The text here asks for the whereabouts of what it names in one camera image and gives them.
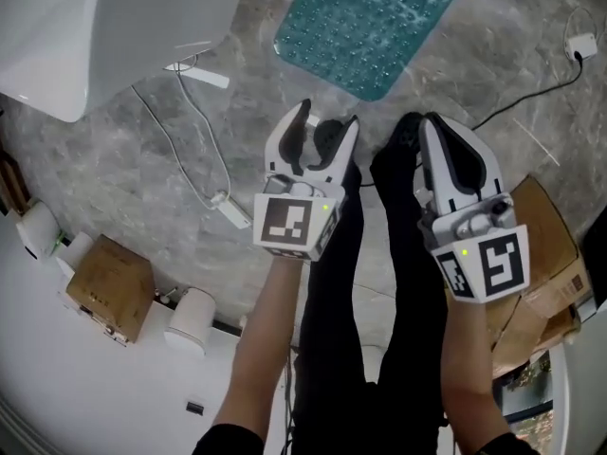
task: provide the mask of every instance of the white cylindrical container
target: white cylindrical container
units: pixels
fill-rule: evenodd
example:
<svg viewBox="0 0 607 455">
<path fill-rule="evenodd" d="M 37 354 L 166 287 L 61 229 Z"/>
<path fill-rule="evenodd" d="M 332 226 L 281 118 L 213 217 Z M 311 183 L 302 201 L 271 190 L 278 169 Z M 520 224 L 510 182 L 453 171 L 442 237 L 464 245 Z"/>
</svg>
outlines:
<svg viewBox="0 0 607 455">
<path fill-rule="evenodd" d="M 57 263 L 70 280 L 91 247 L 93 247 L 91 237 L 84 232 L 79 232 L 74 241 L 57 255 Z"/>
<path fill-rule="evenodd" d="M 190 288 L 177 304 L 164 337 L 174 349 L 204 358 L 212 320 L 215 317 L 215 300 L 206 292 Z"/>
<path fill-rule="evenodd" d="M 55 248 L 61 229 L 43 202 L 37 202 L 17 223 L 17 231 L 28 253 L 36 260 L 48 257 Z"/>
</svg>

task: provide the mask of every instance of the leg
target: leg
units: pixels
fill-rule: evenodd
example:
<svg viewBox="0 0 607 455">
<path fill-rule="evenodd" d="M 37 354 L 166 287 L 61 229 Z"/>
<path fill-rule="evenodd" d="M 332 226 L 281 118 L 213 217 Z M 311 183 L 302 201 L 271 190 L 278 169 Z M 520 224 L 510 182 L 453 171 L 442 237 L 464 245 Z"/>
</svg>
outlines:
<svg viewBox="0 0 607 455">
<path fill-rule="evenodd" d="M 395 134 L 416 135 L 420 120 L 420 115 L 407 115 Z M 417 227 L 421 208 L 413 192 L 416 149 L 411 140 L 391 142 L 371 166 L 386 209 L 396 274 L 395 327 L 381 364 L 378 392 L 380 402 L 410 411 L 406 423 L 418 439 L 424 439 L 420 453 L 435 453 L 443 421 L 440 358 L 447 301 L 443 277 Z M 414 397 L 422 400 L 419 405 L 411 403 Z M 404 419 L 394 421 L 402 424 Z"/>
<path fill-rule="evenodd" d="M 358 402 L 365 386 L 359 333 L 354 322 L 352 284 L 362 239 L 360 172 L 354 163 L 344 180 L 348 199 L 321 259 L 313 263 L 303 313 L 300 354 L 295 361 L 296 400 L 293 453 L 326 446 L 325 430 Z"/>
</svg>

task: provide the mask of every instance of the power adapter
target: power adapter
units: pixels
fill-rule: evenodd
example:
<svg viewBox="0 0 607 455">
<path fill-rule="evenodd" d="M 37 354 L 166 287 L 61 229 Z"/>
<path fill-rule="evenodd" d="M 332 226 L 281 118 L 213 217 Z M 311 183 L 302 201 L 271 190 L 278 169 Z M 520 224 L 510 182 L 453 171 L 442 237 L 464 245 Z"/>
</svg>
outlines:
<svg viewBox="0 0 607 455">
<path fill-rule="evenodd" d="M 592 33 L 570 37 L 565 42 L 565 54 L 571 61 L 575 61 L 578 52 L 582 59 L 588 59 L 598 53 L 597 39 Z"/>
<path fill-rule="evenodd" d="M 211 199 L 211 202 L 213 202 L 217 207 L 217 210 L 225 215 L 237 228 L 250 228 L 251 220 L 247 213 L 240 209 L 240 206 L 238 206 L 231 197 L 226 200 L 227 196 L 228 195 L 224 191 L 220 191 Z"/>
</svg>

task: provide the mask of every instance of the rubber mat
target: rubber mat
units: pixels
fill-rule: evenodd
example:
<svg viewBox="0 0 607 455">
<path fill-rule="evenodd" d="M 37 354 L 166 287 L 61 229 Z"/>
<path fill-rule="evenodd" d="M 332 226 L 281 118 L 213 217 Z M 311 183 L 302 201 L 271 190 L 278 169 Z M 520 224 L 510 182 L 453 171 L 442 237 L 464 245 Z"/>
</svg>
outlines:
<svg viewBox="0 0 607 455">
<path fill-rule="evenodd" d="M 362 100 L 379 100 L 450 2 L 294 0 L 274 48 L 285 61 Z"/>
</svg>

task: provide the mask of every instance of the white wall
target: white wall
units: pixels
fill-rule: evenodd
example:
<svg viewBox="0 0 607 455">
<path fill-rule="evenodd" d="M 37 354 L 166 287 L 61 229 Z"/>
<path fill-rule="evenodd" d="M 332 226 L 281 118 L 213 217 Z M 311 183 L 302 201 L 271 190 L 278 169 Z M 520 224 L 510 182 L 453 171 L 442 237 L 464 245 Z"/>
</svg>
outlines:
<svg viewBox="0 0 607 455">
<path fill-rule="evenodd" d="M 122 347 L 63 306 L 61 284 L 55 262 L 32 260 L 0 217 L 0 393 L 65 454 L 192 453 L 226 392 L 237 337 L 213 331 L 207 358 L 190 359 L 164 343 L 172 311 L 155 303 L 138 342 Z M 284 442 L 282 395 L 269 453 Z"/>
<path fill-rule="evenodd" d="M 569 390 L 565 453 L 594 455 L 607 436 L 607 313 L 584 322 L 564 346 Z"/>
</svg>

